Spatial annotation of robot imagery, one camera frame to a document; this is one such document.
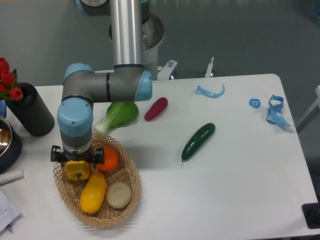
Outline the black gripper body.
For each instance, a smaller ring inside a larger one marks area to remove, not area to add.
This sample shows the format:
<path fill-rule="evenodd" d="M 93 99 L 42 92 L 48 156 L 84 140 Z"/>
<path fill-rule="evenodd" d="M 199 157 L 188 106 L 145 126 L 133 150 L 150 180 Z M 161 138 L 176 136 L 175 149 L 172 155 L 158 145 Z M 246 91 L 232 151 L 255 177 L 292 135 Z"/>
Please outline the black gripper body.
<path fill-rule="evenodd" d="M 69 162 L 69 161 L 85 161 L 89 164 L 104 164 L 104 148 L 93 149 L 89 147 L 84 152 L 77 150 L 67 151 L 65 148 L 61 150 L 60 146 L 52 145 L 50 151 L 51 162 Z"/>

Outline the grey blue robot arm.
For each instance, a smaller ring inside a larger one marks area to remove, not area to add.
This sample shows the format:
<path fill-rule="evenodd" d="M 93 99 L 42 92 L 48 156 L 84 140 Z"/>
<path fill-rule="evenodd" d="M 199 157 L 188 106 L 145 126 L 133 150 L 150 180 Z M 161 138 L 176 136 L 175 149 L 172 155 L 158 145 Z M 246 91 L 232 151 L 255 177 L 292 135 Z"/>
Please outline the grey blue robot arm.
<path fill-rule="evenodd" d="M 66 69 L 57 109 L 62 146 L 51 147 L 51 162 L 104 164 L 104 149 L 94 149 L 92 145 L 94 104 L 152 98 L 152 73 L 145 70 L 143 58 L 142 2 L 112 0 L 110 15 L 113 72 L 97 73 L 83 63 L 74 63 Z"/>

